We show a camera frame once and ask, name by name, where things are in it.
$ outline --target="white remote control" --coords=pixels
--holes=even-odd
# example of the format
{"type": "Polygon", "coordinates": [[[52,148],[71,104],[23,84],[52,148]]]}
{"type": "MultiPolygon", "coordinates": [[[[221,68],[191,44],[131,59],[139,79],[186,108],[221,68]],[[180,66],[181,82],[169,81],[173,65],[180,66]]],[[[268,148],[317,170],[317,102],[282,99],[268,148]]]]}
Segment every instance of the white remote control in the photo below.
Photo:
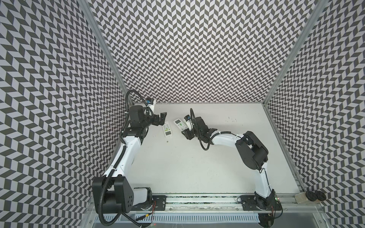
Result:
{"type": "Polygon", "coordinates": [[[184,122],[182,122],[180,119],[176,119],[174,120],[174,124],[181,130],[185,130],[188,129],[188,126],[186,126],[186,124],[184,122]]]}
{"type": "Polygon", "coordinates": [[[165,137],[171,137],[172,136],[172,131],[171,131],[171,127],[168,121],[165,121],[165,124],[162,126],[162,129],[164,131],[165,137]]]}

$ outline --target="white table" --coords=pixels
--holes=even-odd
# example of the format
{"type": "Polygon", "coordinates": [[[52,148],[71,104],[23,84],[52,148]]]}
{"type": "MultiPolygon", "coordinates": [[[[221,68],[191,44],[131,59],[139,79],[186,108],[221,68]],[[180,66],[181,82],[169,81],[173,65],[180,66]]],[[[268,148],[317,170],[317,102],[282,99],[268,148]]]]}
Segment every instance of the white table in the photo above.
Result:
{"type": "Polygon", "coordinates": [[[201,116],[209,128],[232,133],[252,131],[269,150],[268,179],[276,193],[299,193],[298,186],[271,128],[264,109],[252,104],[157,104],[167,112],[173,136],[162,126],[150,126],[128,173],[132,187],[151,187],[153,193],[253,193],[254,170],[242,162],[236,148],[211,145],[204,151],[197,138],[187,140],[173,120],[201,116]]]}

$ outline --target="metal corner post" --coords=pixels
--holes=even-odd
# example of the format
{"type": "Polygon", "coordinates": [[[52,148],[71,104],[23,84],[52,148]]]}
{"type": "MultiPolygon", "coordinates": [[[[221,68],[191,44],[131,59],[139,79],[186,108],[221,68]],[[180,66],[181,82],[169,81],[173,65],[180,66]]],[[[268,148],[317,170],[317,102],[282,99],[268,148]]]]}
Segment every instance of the metal corner post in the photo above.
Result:
{"type": "MultiPolygon", "coordinates": [[[[123,95],[126,95],[127,93],[127,87],[126,85],[124,84],[124,81],[123,81],[123,77],[121,76],[119,70],[118,70],[118,67],[110,53],[110,50],[105,42],[105,39],[100,31],[100,28],[95,20],[95,17],[90,9],[90,6],[89,6],[89,3],[88,3],[88,0],[77,0],[82,12],[84,13],[84,16],[85,16],[85,19],[86,21],[89,23],[90,25],[90,28],[97,40],[97,42],[99,43],[100,45],[100,48],[101,50],[103,51],[104,55],[105,55],[105,58],[107,59],[108,63],[109,63],[109,66],[112,70],[112,72],[114,73],[115,75],[115,79],[117,80],[121,90],[122,90],[122,93],[123,95]]],[[[133,104],[131,98],[128,98],[128,101],[130,104],[133,104]]]]}
{"type": "Polygon", "coordinates": [[[306,39],[310,35],[310,33],[314,27],[314,24],[318,21],[319,16],[321,15],[323,10],[327,6],[328,1],[329,0],[318,0],[318,3],[316,4],[313,12],[309,16],[307,23],[304,25],[303,30],[299,34],[297,41],[294,43],[294,46],[293,46],[291,52],[289,53],[288,58],[284,62],[283,67],[281,68],[279,74],[277,75],[276,79],[274,80],[272,87],[270,88],[267,96],[265,97],[265,99],[264,99],[265,106],[268,105],[271,98],[274,96],[276,90],[278,89],[279,85],[281,84],[285,75],[287,74],[288,70],[290,69],[290,66],[294,62],[295,57],[299,53],[302,45],[305,43],[306,39]]]}

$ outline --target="geometric pattern wallpaper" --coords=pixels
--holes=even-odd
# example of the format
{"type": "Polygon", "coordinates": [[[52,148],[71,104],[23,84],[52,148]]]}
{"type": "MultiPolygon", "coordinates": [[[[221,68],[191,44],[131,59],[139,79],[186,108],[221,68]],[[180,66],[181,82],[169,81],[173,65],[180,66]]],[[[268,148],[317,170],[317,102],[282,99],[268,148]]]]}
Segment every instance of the geometric pattern wallpaper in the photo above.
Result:
{"type": "Polygon", "coordinates": [[[76,227],[123,96],[75,0],[0,1],[0,227],[76,227]]]}
{"type": "Polygon", "coordinates": [[[269,110],[334,227],[365,227],[365,4],[329,1],[269,110]]]}
{"type": "Polygon", "coordinates": [[[128,89],[159,102],[263,101],[317,0],[89,0],[128,89]]]}

